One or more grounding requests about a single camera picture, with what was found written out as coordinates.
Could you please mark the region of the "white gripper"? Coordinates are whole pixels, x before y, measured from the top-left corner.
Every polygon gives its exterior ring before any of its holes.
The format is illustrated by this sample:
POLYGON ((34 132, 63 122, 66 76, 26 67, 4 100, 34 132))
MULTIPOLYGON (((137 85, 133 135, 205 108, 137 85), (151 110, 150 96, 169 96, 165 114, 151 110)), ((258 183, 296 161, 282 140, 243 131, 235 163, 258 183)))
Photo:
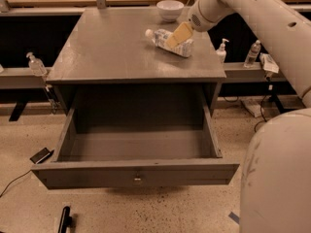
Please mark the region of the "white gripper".
POLYGON ((182 22, 167 38, 166 45, 173 49, 189 39, 193 29, 197 32, 208 31, 225 17, 232 15, 225 0, 196 0, 188 12, 188 22, 182 22))

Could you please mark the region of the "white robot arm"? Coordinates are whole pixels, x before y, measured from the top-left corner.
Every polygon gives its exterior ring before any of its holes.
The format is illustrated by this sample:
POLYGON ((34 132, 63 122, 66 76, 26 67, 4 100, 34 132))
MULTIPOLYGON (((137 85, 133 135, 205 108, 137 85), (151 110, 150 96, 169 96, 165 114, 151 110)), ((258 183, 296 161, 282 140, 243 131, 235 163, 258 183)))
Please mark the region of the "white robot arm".
POLYGON ((271 118, 254 134, 242 164, 239 233, 311 233, 311 25, 281 0, 196 0, 189 29, 207 31, 237 13, 279 65, 271 85, 290 87, 304 105, 271 118))

